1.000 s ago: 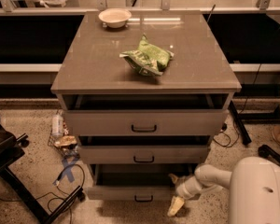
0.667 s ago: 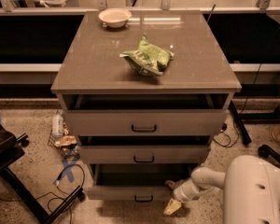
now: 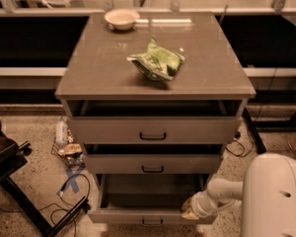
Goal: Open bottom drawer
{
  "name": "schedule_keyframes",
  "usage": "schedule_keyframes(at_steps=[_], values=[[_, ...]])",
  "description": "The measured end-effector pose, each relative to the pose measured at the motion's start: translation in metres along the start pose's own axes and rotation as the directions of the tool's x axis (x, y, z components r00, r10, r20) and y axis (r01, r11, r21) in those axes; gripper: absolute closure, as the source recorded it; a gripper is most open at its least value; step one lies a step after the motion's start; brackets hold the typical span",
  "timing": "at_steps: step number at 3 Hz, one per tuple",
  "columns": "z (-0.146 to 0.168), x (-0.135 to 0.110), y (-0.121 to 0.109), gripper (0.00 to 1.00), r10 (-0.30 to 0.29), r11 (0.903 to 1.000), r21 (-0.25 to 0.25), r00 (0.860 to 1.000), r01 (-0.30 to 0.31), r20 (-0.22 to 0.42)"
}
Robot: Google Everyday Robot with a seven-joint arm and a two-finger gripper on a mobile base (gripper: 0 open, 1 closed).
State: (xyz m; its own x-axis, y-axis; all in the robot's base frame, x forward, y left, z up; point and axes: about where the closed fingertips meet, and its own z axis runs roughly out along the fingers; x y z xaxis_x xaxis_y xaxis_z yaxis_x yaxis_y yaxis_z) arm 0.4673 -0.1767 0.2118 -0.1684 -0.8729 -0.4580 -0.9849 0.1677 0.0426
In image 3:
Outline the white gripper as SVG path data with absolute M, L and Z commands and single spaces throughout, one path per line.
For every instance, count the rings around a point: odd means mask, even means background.
M 212 215 L 218 208 L 218 202 L 211 198 L 207 191 L 198 192 L 189 197 L 182 205 L 182 218 L 186 220 L 197 220 Z

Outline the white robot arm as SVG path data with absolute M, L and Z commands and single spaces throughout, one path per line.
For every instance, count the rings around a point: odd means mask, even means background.
M 296 160 L 266 153 L 256 157 L 242 182 L 215 178 L 188 198 L 182 217 L 198 220 L 242 204 L 241 237 L 296 237 Z

